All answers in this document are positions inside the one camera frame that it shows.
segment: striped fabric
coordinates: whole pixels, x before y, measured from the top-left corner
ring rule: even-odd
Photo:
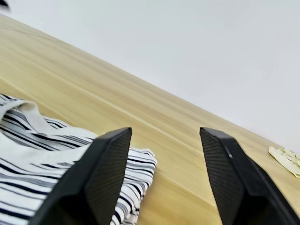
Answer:
[[[0,112],[1,107],[17,100],[0,94]],[[43,118],[55,130],[71,127],[60,120]],[[54,185],[76,163],[74,159],[61,161],[59,155],[66,150],[87,149],[93,138],[38,132],[19,107],[9,109],[0,118],[0,132],[18,144],[14,149],[6,149],[5,144],[0,143],[0,224],[28,224]],[[58,158],[55,163],[30,162],[22,157],[27,152],[37,153],[41,159],[45,154],[55,153]],[[124,182],[111,225],[137,223],[140,203],[152,184],[156,164],[150,150],[130,147]]]

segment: wooden table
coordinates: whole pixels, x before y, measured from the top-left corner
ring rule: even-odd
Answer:
[[[140,225],[221,224],[199,137],[202,126],[234,136],[300,215],[300,179],[268,154],[276,144],[4,16],[0,92],[33,100],[42,114],[99,134],[132,127],[132,144],[150,148],[158,159]]]

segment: wooden tabletop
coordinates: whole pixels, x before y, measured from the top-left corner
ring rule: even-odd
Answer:
[[[199,127],[234,136],[300,215],[300,179],[268,154],[276,144],[5,16],[0,92],[33,100],[42,114],[98,134],[132,127],[132,145],[150,148],[158,159],[139,225],[221,224]]]

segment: white and black striped cloth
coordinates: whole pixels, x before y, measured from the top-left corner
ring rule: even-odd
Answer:
[[[28,224],[54,185],[97,136],[63,121],[43,117],[30,107],[22,108],[20,101],[0,94],[1,225]],[[40,124],[33,125],[36,118],[42,119],[44,130],[41,131]],[[152,184],[156,164],[152,151],[129,149],[111,225],[137,223],[140,203]]]

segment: white wall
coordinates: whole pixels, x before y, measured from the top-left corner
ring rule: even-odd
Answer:
[[[14,19],[300,150],[299,0],[11,0],[11,6]]]

